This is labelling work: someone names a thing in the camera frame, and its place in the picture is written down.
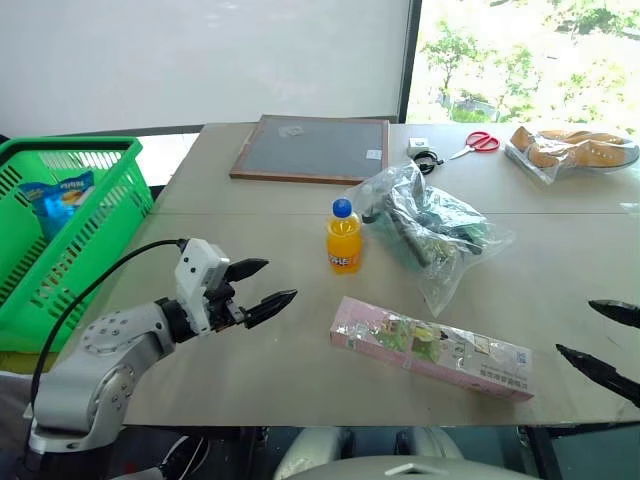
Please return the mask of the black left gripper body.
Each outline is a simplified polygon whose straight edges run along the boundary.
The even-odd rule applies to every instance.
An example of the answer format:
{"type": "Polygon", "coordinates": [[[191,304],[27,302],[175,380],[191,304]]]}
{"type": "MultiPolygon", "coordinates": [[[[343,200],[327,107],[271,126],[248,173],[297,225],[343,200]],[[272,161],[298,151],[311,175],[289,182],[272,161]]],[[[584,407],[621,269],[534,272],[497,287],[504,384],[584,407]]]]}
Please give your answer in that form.
{"type": "Polygon", "coordinates": [[[236,325],[243,325],[247,311],[234,302],[235,289],[223,278],[217,286],[204,290],[204,305],[212,331],[223,331],[236,325]]]}

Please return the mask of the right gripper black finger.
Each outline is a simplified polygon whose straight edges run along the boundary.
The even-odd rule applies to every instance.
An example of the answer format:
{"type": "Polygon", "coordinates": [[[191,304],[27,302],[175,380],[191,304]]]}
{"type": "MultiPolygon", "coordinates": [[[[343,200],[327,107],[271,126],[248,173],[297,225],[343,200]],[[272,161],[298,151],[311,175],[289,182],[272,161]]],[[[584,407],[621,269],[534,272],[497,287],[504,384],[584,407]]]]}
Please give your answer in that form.
{"type": "Polygon", "coordinates": [[[640,308],[617,300],[589,300],[589,306],[601,315],[622,325],[639,329],[640,308]]]}
{"type": "Polygon", "coordinates": [[[603,388],[639,406],[639,383],[621,375],[615,367],[598,358],[556,344],[556,350],[578,371],[603,388]]]}

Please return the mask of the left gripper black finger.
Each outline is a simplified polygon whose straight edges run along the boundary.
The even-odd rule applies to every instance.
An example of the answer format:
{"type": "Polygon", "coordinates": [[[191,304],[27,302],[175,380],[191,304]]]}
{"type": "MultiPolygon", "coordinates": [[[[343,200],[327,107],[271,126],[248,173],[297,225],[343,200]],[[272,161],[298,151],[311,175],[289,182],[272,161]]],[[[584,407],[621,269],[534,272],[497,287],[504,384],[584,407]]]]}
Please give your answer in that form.
{"type": "Polygon", "coordinates": [[[291,289],[265,297],[259,304],[245,311],[244,326],[247,329],[252,329],[276,316],[291,303],[297,293],[296,289],[291,289]]]}
{"type": "Polygon", "coordinates": [[[247,258],[230,264],[225,272],[225,281],[235,283],[255,275],[259,270],[269,264],[262,258],[247,258]]]}

